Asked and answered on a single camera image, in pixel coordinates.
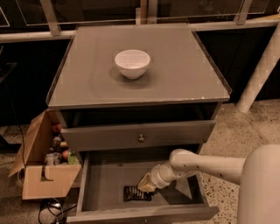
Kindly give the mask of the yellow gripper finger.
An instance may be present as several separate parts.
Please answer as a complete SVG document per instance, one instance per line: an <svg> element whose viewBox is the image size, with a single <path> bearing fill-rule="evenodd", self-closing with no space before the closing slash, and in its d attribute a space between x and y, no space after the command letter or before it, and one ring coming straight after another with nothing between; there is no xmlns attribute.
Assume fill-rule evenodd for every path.
<svg viewBox="0 0 280 224"><path fill-rule="evenodd" d="M150 173L147 172L138 182L137 187L138 188L146 188L146 187L150 187Z"/></svg>
<svg viewBox="0 0 280 224"><path fill-rule="evenodd" d="M144 193L153 193L156 190L154 185L140 185L139 190Z"/></svg>

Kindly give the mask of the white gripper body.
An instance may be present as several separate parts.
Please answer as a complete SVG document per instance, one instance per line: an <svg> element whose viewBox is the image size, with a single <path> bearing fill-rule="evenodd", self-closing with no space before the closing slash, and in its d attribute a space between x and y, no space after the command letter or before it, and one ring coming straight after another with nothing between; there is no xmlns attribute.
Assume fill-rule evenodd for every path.
<svg viewBox="0 0 280 224"><path fill-rule="evenodd" d="M149 181L150 181L151 188L153 190L163 189L163 188L167 187L167 183L160 176L159 169L157 167L154 167L150 171Z"/></svg>

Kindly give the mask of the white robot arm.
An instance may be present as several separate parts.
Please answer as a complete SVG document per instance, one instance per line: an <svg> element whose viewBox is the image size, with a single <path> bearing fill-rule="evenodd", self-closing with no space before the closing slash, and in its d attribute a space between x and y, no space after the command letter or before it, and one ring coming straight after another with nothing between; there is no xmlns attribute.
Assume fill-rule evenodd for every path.
<svg viewBox="0 0 280 224"><path fill-rule="evenodd" d="M239 112L248 113L253 108L253 101L279 64L279 40L278 23L237 102ZM198 155L189 150L177 149L166 162L152 168L137 187L141 191L155 192L190 172L205 173L240 186L237 224L279 224L279 142L262 145L246 157Z"/></svg>

